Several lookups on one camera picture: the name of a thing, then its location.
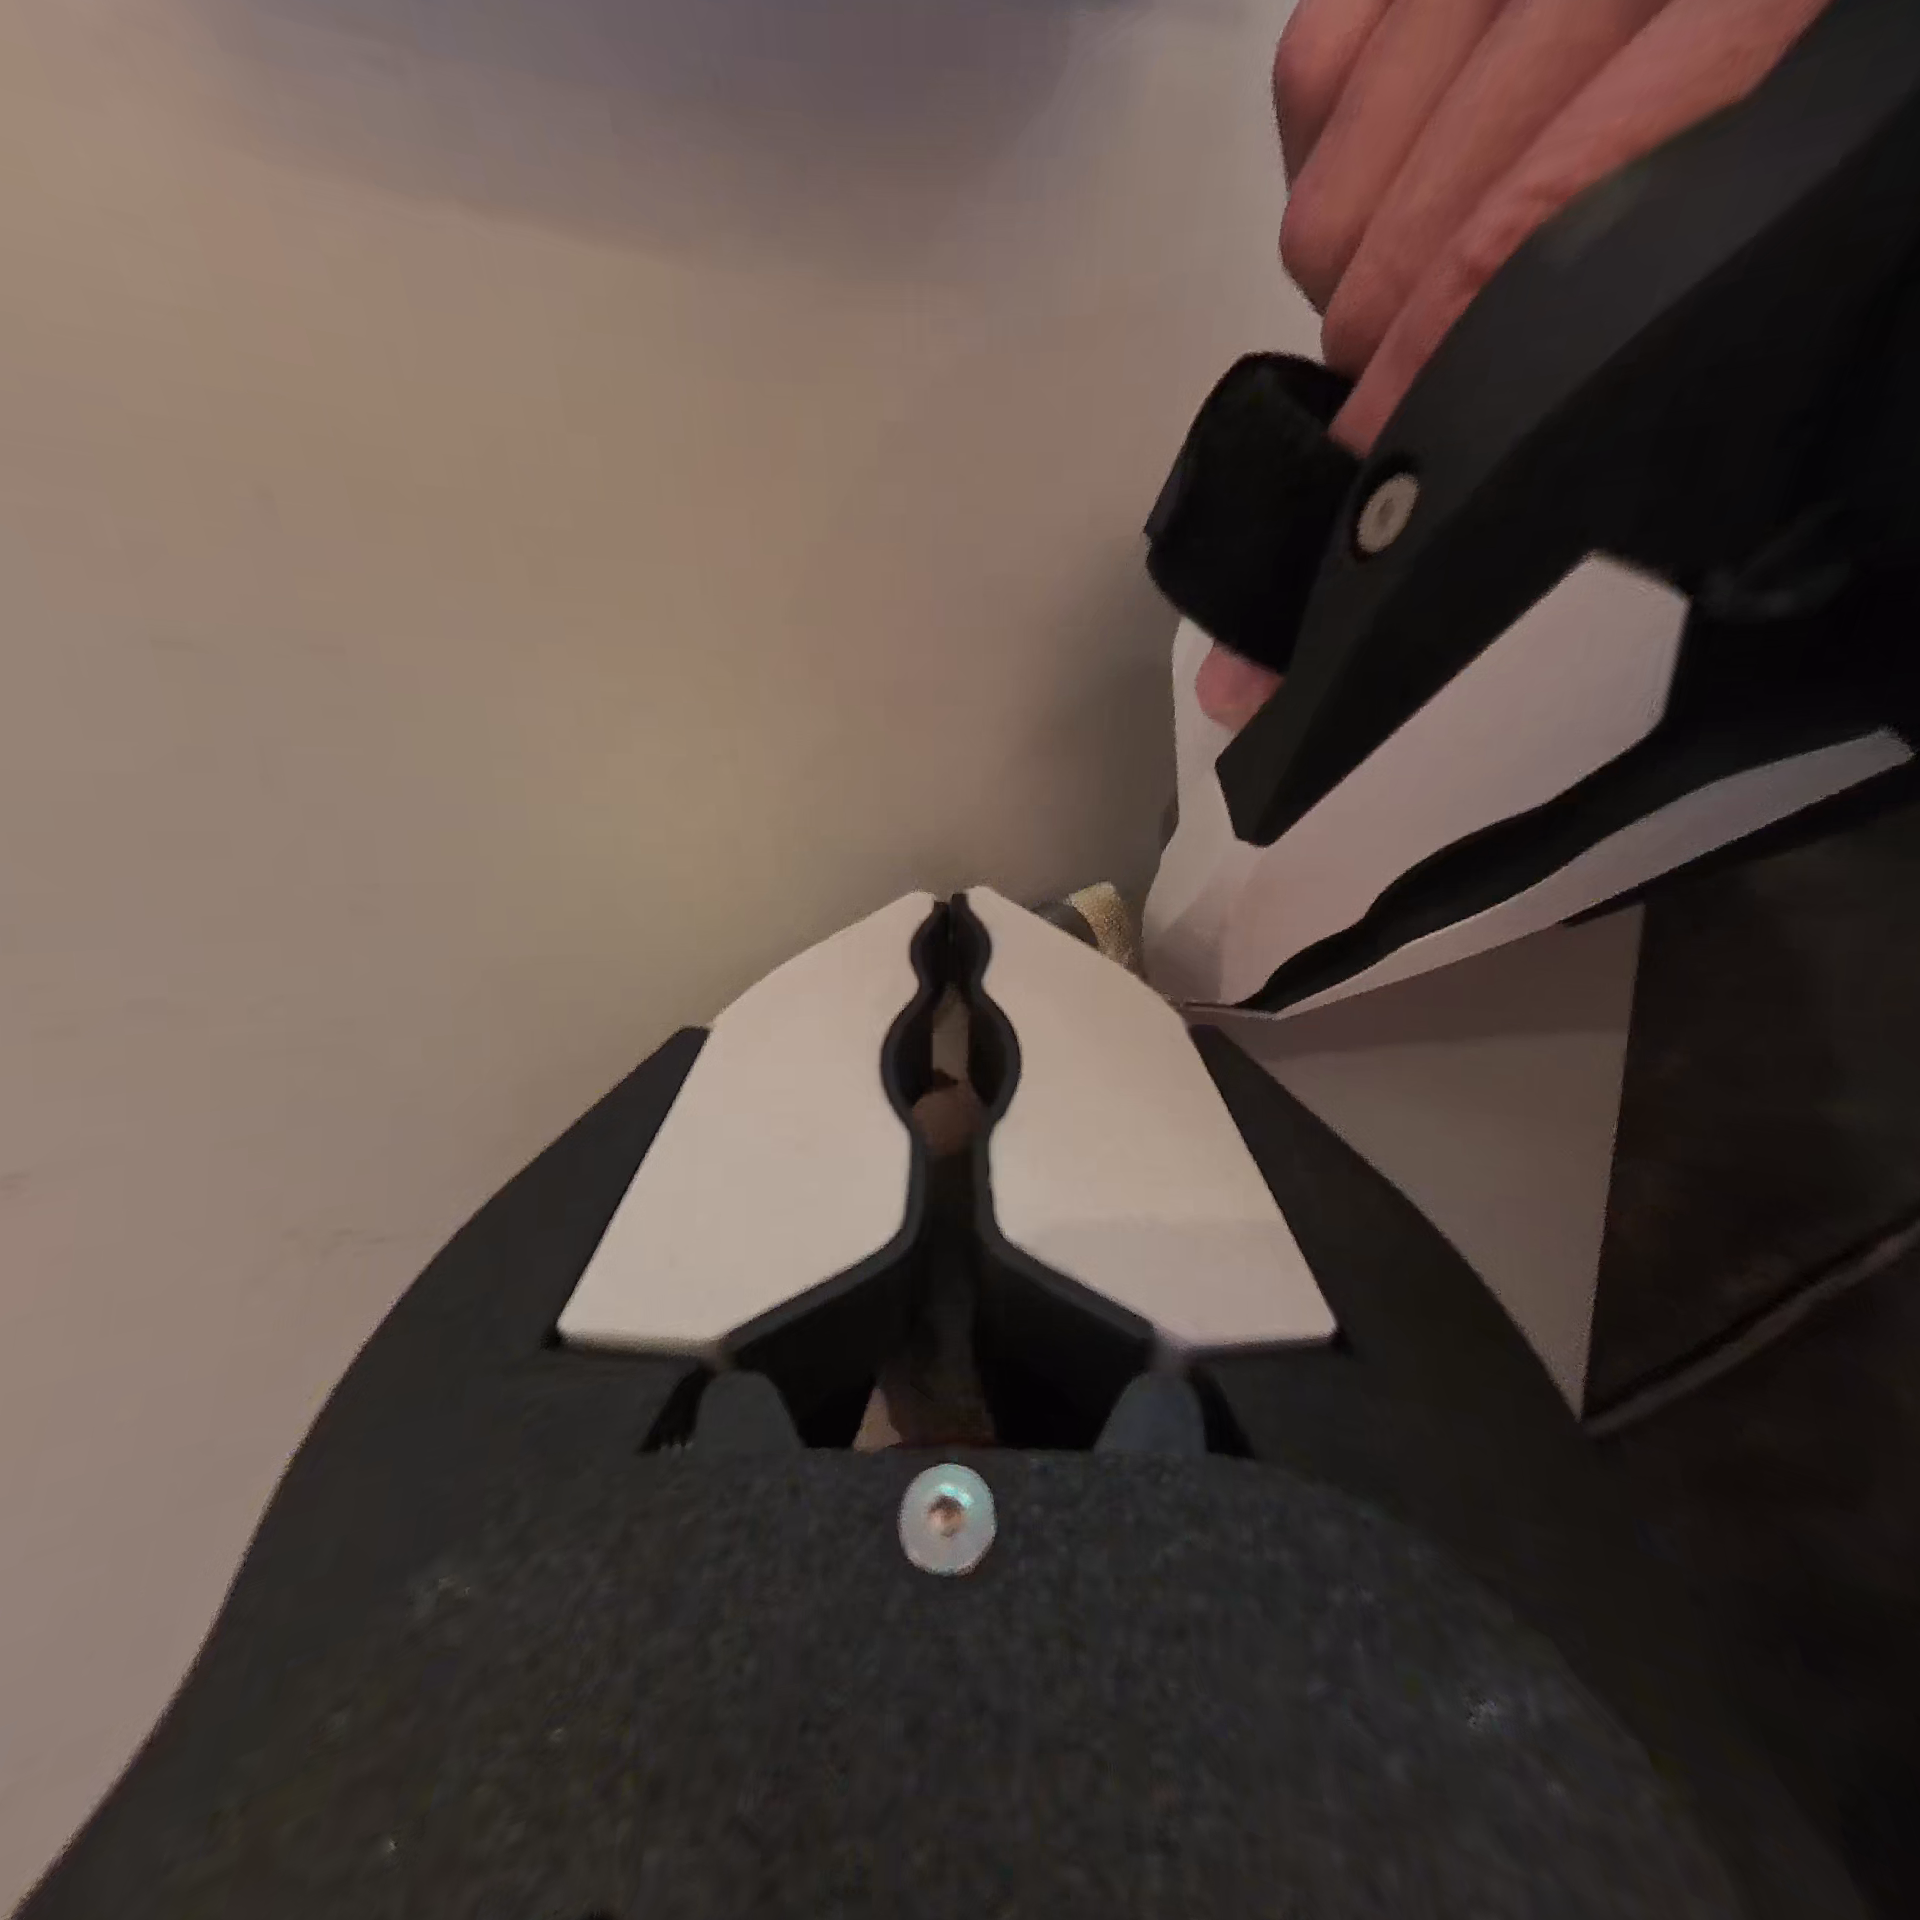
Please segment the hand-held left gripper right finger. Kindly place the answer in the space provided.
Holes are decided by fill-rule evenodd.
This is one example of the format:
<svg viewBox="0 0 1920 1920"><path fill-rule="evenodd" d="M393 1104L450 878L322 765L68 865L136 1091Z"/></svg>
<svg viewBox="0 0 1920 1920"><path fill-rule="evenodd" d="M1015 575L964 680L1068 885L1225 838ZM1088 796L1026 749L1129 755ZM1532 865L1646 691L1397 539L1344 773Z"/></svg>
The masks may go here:
<svg viewBox="0 0 1920 1920"><path fill-rule="evenodd" d="M974 1359L1009 1448L1090 1448L1126 1390L1315 1352L1339 1322L1185 1015L964 893Z"/></svg>

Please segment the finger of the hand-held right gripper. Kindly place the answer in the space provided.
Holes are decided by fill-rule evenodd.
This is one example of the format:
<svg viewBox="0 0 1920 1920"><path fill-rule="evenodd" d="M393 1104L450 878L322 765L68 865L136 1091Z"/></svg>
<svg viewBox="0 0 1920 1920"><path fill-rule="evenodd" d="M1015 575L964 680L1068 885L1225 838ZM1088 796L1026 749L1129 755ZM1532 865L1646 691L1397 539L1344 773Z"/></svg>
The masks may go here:
<svg viewBox="0 0 1920 1920"><path fill-rule="evenodd" d="M1189 1005L1206 1014L1286 1020L1394 989L1626 905L1669 875L1743 849L1856 793L1868 793L1871 804L1896 798L1913 768L1915 755L1903 738L1841 738L1761 761L1657 805L1473 914L1409 940L1394 940L1386 926L1358 930L1345 954L1339 940L1318 944L1248 999L1192 992Z"/></svg>
<svg viewBox="0 0 1920 1920"><path fill-rule="evenodd" d="M1238 838L1219 761L1253 744L1199 710L1209 653L1172 638L1177 826L1148 893L1148 980L1243 1001L1358 930L1409 940L1503 900L1556 861L1727 773L1877 738L1868 697L1756 662L1733 699L1682 712L1688 601L1619 561L1577 563L1531 611L1271 845Z"/></svg>

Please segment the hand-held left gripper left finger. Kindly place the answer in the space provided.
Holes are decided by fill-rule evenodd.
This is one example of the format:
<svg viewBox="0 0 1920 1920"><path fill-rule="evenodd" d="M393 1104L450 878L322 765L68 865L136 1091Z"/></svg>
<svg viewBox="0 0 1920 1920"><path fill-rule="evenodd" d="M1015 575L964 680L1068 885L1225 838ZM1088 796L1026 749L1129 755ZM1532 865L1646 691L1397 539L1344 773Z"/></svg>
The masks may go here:
<svg viewBox="0 0 1920 1920"><path fill-rule="evenodd" d="M757 1375L809 1448L856 1448L930 1285L914 1105L949 955L947 900L908 893L711 1020L558 1312L563 1350Z"/></svg>

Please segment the person's right hand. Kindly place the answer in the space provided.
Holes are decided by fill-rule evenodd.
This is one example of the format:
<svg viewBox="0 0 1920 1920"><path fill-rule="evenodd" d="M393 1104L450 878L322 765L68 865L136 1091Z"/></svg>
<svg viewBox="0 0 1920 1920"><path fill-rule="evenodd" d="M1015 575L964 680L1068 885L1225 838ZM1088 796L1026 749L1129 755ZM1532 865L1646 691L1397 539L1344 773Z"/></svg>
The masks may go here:
<svg viewBox="0 0 1920 1920"><path fill-rule="evenodd" d="M1278 253L1326 365L1239 363L1193 423L1157 580L1217 638L1200 713L1277 696L1311 540L1417 374L1523 242L1588 190L1740 107L1822 3L1297 5L1274 53Z"/></svg>

